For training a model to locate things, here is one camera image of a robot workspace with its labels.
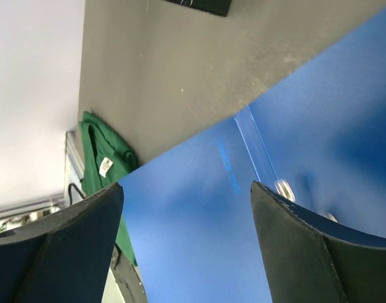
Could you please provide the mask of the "blue file folder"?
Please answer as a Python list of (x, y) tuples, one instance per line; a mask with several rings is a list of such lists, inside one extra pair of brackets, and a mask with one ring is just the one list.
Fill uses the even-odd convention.
[(386, 8), (232, 117), (124, 177), (149, 302), (270, 302), (250, 203), (296, 202), (386, 238)]

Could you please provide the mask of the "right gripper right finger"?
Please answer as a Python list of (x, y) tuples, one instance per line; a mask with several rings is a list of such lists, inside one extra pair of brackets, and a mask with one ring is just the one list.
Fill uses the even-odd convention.
[(329, 220), (257, 181), (250, 202), (273, 302), (386, 302), (386, 238)]

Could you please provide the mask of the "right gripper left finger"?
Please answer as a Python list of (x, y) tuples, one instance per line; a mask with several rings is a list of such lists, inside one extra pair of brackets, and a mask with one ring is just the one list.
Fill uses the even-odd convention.
[(101, 302), (123, 203), (113, 183), (0, 233), (0, 302)]

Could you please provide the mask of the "metal folder clip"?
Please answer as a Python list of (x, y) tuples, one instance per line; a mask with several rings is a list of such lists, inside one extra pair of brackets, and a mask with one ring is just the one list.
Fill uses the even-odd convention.
[[(288, 199), (289, 201), (296, 203), (295, 194), (289, 185), (289, 183), (285, 179), (279, 179), (274, 183), (275, 188), (277, 189), (277, 192)], [(338, 223), (337, 218), (332, 213), (326, 213), (324, 217), (328, 218), (329, 220), (332, 220), (333, 222)]]

